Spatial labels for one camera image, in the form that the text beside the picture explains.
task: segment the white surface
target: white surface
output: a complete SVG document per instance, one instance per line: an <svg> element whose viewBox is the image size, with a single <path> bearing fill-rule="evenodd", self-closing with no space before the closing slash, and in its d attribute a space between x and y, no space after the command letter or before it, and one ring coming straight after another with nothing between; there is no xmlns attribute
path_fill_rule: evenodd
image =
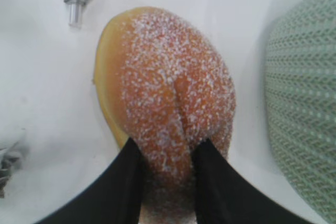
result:
<svg viewBox="0 0 336 224"><path fill-rule="evenodd" d="M31 148L0 200L0 223L30 224L55 211L117 154L91 82L95 50L111 17L142 5L188 19L224 56L238 102L231 164L276 202L325 223L282 176L266 138L265 38L272 22L299 1L92 0L77 31L67 24L62 0L0 0L0 139L7 144L24 134Z"/></svg>

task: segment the green mesh fabric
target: green mesh fabric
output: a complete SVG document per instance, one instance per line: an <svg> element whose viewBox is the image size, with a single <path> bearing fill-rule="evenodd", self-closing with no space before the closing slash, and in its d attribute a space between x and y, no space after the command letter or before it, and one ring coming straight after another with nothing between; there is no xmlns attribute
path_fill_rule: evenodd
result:
<svg viewBox="0 0 336 224"><path fill-rule="evenodd" d="M301 197L336 223L336 0L304 0L279 20L265 71L274 157Z"/></svg>

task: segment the woven texture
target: woven texture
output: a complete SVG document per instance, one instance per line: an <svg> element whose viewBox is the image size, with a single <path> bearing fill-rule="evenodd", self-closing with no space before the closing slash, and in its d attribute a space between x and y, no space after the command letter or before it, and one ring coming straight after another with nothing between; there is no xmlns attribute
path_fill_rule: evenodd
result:
<svg viewBox="0 0 336 224"><path fill-rule="evenodd" d="M336 0L304 0L279 20L265 71L275 159L301 197L336 223Z"/></svg>

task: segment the sugar-coated donut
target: sugar-coated donut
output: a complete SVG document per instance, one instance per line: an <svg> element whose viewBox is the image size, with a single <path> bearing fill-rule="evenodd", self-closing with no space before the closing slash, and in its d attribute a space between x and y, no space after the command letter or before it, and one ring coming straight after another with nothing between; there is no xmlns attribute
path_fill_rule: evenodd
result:
<svg viewBox="0 0 336 224"><path fill-rule="evenodd" d="M192 150L208 137L224 157L229 148L236 100L221 56L185 20L140 7L107 24L94 75L119 146L130 136L144 156L144 204L156 216L153 223L182 223L181 209L193 208ZM179 213L176 220L170 208Z"/></svg>

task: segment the powdered sugar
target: powdered sugar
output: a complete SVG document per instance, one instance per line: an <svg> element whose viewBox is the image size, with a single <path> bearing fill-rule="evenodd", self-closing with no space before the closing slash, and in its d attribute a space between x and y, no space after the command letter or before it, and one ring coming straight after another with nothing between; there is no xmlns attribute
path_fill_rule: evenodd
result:
<svg viewBox="0 0 336 224"><path fill-rule="evenodd" d="M145 202L155 199L149 209L163 213L167 206L158 204L158 191L166 196L172 191L178 195L178 188L192 191L186 189L192 187L190 153L201 140L213 138L226 156L234 87L220 55L188 22L161 9L129 15L130 24L120 25L126 56L121 76L124 129L137 142L152 174ZM171 202L170 208L185 207L185 213L193 210L191 199L165 201ZM169 222L166 218L161 223Z"/></svg>

